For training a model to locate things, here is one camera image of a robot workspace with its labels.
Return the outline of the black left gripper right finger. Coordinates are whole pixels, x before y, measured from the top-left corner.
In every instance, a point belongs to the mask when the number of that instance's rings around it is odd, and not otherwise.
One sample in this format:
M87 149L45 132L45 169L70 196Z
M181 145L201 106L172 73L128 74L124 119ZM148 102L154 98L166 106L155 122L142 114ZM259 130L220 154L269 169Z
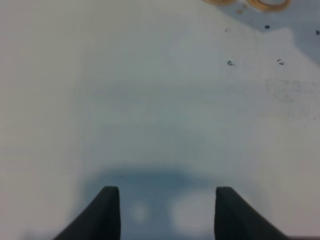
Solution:
M216 240L286 240L288 237L252 208L233 188L215 190Z

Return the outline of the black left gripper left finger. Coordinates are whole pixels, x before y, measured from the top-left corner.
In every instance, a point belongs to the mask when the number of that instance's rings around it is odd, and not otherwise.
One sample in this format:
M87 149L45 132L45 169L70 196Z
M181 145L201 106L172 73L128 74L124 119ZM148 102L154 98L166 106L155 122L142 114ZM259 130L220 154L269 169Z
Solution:
M119 240L121 238L120 191L105 186L56 240Z

